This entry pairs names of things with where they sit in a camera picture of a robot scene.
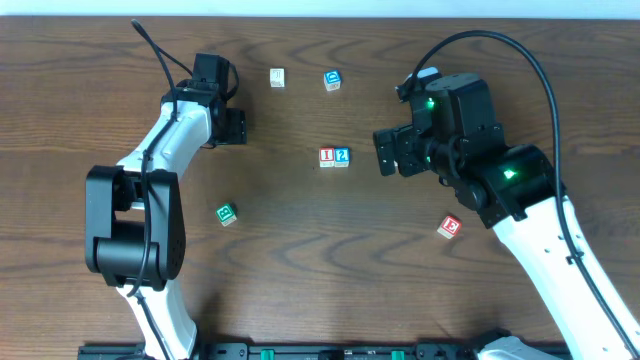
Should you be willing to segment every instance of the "blue and white cube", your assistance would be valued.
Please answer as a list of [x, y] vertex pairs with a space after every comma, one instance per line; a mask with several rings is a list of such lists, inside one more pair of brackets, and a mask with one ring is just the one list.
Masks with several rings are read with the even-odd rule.
[[351, 160], [351, 154], [349, 154], [349, 149], [342, 148], [336, 149], [336, 160], [335, 167], [348, 167], [349, 160]]
[[324, 73], [324, 87], [327, 88], [327, 91], [340, 89], [341, 83], [342, 83], [342, 79], [340, 79], [340, 74], [338, 74], [338, 70], [331, 70], [329, 72]]

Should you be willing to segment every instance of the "red and white cube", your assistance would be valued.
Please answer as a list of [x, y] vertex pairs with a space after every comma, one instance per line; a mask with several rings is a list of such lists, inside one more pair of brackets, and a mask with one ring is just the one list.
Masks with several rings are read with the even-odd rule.
[[442, 224], [440, 224], [440, 227], [438, 227], [438, 233], [447, 239], [451, 239], [458, 234], [461, 227], [462, 223], [460, 220], [452, 216], [447, 216]]
[[320, 167], [336, 166], [336, 151], [334, 148], [320, 149]]

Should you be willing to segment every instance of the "wooden table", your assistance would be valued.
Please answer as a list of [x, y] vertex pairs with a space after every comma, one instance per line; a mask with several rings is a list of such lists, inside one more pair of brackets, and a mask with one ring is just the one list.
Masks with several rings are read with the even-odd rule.
[[[181, 182], [181, 278], [204, 337], [255, 342], [465, 339], [495, 326], [561, 336], [531, 281], [434, 174], [379, 174], [371, 134], [410, 121], [394, 86], [455, 32], [504, 32], [549, 75], [564, 174], [592, 248], [640, 316], [640, 23], [540, 20], [143, 18], [191, 64], [237, 65], [233, 106], [249, 144], [196, 154]], [[477, 72], [511, 144], [551, 154], [544, 93], [529, 65], [492, 40], [446, 47], [432, 65]], [[269, 68], [284, 67], [285, 89]], [[342, 89], [327, 93], [324, 71]], [[176, 78], [181, 70], [172, 66]], [[157, 119], [167, 83], [127, 18], [0, 19], [0, 358], [73, 358], [85, 342], [136, 342], [126, 302], [84, 264], [84, 181]], [[320, 169], [322, 146], [352, 149]], [[239, 220], [223, 228], [227, 201]], [[463, 221], [448, 241], [445, 215]]]

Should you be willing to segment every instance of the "white block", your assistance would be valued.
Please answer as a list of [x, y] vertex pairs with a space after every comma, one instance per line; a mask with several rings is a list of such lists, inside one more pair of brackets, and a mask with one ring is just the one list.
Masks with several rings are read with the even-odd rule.
[[271, 69], [269, 80], [271, 87], [284, 87], [284, 69]]
[[334, 167], [336, 165], [335, 159], [335, 150], [333, 148], [320, 149], [320, 167]]
[[349, 149], [341, 148], [336, 149], [336, 167], [348, 167], [349, 161], [351, 160], [351, 154]]
[[332, 70], [324, 73], [324, 87], [327, 89], [327, 91], [340, 89], [341, 83], [342, 79], [340, 78], [338, 70]]

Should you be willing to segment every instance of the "block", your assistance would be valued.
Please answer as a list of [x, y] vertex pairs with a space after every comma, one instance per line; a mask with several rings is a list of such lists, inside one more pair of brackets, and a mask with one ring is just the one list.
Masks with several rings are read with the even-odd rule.
[[452, 216], [447, 216], [444, 218], [442, 224], [440, 224], [440, 227], [438, 227], [438, 233], [447, 239], [451, 239], [460, 231], [461, 225], [460, 220]]
[[334, 167], [336, 165], [335, 161], [335, 151], [333, 148], [322, 148], [320, 149], [320, 167]]
[[340, 89], [341, 83], [342, 83], [342, 79], [340, 79], [340, 74], [338, 74], [338, 70], [332, 70], [324, 73], [324, 87], [327, 88], [327, 91]]
[[220, 220], [222, 226], [228, 226], [238, 220], [236, 213], [229, 204], [224, 204], [220, 209], [216, 210], [216, 215], [218, 215], [218, 220]]
[[348, 167], [350, 160], [351, 155], [349, 153], [349, 149], [336, 149], [336, 167]]
[[269, 80], [271, 87], [284, 87], [284, 69], [271, 69]]

